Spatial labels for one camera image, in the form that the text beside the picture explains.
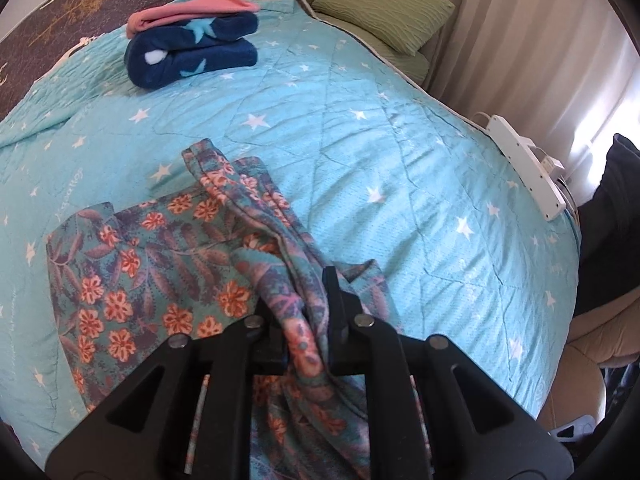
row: floral fabric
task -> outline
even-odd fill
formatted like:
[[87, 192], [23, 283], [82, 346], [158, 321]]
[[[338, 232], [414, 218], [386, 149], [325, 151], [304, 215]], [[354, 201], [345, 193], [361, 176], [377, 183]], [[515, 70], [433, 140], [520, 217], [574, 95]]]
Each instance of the floral fabric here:
[[[292, 365], [255, 378], [252, 476], [368, 478], [364, 380], [324, 367], [321, 273], [331, 263], [258, 158], [231, 163], [207, 139], [182, 155], [198, 184], [118, 213], [110, 203], [84, 209], [47, 241], [60, 341], [85, 404], [91, 410], [168, 336], [219, 334], [260, 296]], [[374, 261], [335, 265], [365, 311], [397, 320]]]

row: light blue comforter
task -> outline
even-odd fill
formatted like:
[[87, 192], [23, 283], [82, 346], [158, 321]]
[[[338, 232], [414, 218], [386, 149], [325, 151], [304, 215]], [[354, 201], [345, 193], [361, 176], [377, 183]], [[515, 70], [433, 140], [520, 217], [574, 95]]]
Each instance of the light blue comforter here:
[[491, 140], [351, 36], [295, 0], [260, 3], [255, 67], [142, 91], [116, 30], [0, 123], [0, 416], [41, 465], [86, 413], [46, 236], [83, 207], [191, 185], [180, 151], [204, 137], [260, 156], [328, 257], [376, 258], [405, 333], [449, 335], [529, 413], [544, 403], [574, 309], [569, 216], [545, 222]]

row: navy blue fleece blanket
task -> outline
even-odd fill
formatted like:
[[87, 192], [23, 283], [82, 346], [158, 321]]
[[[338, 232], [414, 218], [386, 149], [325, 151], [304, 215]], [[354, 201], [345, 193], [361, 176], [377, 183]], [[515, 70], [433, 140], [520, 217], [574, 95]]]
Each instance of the navy blue fleece blanket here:
[[127, 46], [124, 63], [132, 83], [155, 89], [183, 77], [258, 61], [242, 38], [258, 29], [252, 12], [197, 18], [139, 32]]

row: metal screw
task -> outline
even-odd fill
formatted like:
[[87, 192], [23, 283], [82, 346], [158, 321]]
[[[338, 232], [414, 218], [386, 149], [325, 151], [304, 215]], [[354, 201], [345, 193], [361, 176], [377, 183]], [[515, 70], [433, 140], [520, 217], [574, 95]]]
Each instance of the metal screw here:
[[244, 318], [244, 326], [247, 328], [260, 328], [264, 325], [264, 319], [262, 316], [247, 316]]
[[431, 348], [435, 348], [436, 350], [444, 350], [447, 346], [449, 346], [449, 341], [447, 341], [446, 337], [441, 335], [432, 335], [429, 338], [429, 344]]
[[169, 346], [171, 348], [184, 348], [189, 342], [189, 336], [186, 334], [174, 334], [169, 338]]
[[373, 319], [373, 316], [370, 316], [369, 314], [356, 314], [353, 318], [353, 322], [361, 328], [368, 328], [373, 325], [375, 319]]

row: folded blanket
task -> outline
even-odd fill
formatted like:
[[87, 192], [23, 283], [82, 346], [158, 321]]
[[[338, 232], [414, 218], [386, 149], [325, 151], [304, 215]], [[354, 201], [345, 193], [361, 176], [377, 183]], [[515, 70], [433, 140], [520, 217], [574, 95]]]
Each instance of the folded blanket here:
[[155, 89], [183, 77], [238, 66], [253, 66], [255, 47], [238, 39], [258, 28], [252, 12], [183, 20], [136, 34], [124, 54], [133, 84]]
[[210, 18], [213, 14], [257, 12], [260, 7], [245, 0], [188, 0], [134, 12], [127, 21], [127, 38], [148, 28], [191, 18]]
[[[167, 336], [218, 334], [260, 296], [292, 367], [255, 378], [252, 478], [368, 478], [364, 380], [324, 364], [330, 261], [258, 158], [231, 163], [210, 140], [183, 157], [190, 188], [117, 213], [110, 203], [81, 210], [47, 240], [60, 341], [88, 409]], [[397, 320], [375, 262], [337, 267], [366, 312]]]

